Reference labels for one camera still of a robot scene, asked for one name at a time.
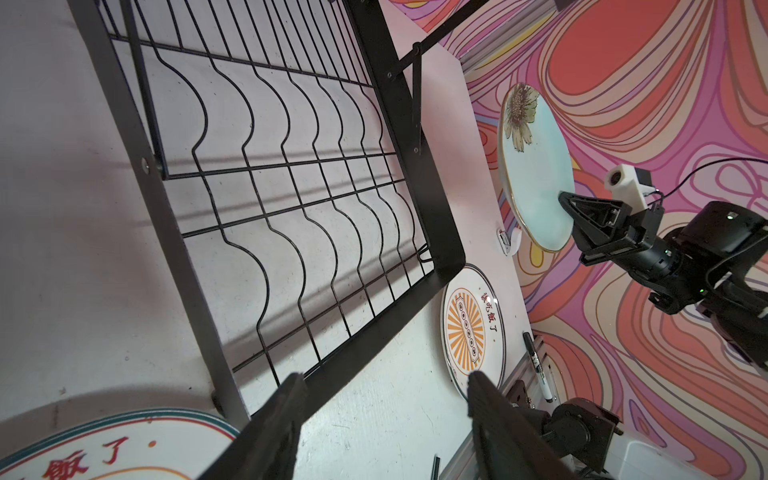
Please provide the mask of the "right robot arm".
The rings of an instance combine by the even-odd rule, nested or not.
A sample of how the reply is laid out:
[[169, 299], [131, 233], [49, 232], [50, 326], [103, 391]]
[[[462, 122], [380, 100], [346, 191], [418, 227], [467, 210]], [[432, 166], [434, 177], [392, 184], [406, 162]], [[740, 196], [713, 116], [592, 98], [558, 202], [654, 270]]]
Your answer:
[[658, 236], [664, 208], [641, 212], [619, 200], [562, 192], [572, 236], [586, 266], [611, 262], [660, 311], [693, 305], [762, 376], [767, 374], [767, 294], [746, 282], [767, 251], [767, 221], [741, 206], [712, 201], [687, 225]]

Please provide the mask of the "pale green flower plate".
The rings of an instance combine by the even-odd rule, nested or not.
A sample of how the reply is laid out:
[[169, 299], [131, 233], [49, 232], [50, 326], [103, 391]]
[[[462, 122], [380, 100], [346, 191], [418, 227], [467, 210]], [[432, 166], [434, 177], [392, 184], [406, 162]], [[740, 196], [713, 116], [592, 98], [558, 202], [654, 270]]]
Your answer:
[[575, 191], [571, 155], [551, 108], [532, 86], [518, 83], [505, 95], [497, 147], [502, 188], [521, 228], [539, 248], [563, 249], [573, 220], [558, 195]]

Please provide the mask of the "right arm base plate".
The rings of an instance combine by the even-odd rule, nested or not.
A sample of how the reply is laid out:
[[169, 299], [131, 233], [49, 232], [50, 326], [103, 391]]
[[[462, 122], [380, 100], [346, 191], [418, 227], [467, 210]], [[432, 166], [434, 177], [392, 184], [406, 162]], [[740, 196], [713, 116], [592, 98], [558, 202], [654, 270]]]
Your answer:
[[595, 403], [577, 398], [561, 404], [540, 379], [534, 387], [518, 379], [505, 394], [559, 458], [571, 457], [581, 479], [611, 479], [606, 468], [611, 441], [623, 434], [619, 419]]

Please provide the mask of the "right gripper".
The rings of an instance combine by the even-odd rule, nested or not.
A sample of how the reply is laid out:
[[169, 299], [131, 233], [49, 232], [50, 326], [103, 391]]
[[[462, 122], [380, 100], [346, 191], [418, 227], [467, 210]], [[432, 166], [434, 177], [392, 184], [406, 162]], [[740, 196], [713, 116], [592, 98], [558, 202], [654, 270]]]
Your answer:
[[612, 262], [649, 288], [670, 288], [678, 281], [683, 255], [658, 236], [665, 213], [661, 204], [632, 214], [619, 200], [560, 192], [558, 201], [578, 231], [582, 264]]

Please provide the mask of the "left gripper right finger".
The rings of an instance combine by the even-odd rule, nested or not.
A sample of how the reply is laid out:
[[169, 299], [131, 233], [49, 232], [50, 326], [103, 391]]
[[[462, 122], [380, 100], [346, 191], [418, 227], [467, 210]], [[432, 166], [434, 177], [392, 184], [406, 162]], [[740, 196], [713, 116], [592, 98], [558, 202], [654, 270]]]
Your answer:
[[469, 375], [467, 398], [481, 479], [576, 477], [482, 372]]

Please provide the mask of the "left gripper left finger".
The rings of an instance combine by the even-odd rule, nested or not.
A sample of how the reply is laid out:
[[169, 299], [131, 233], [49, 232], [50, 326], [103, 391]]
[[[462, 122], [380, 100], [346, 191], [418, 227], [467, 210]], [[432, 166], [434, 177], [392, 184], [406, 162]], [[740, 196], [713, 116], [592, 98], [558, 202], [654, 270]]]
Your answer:
[[289, 375], [201, 477], [291, 479], [307, 397], [303, 375]]

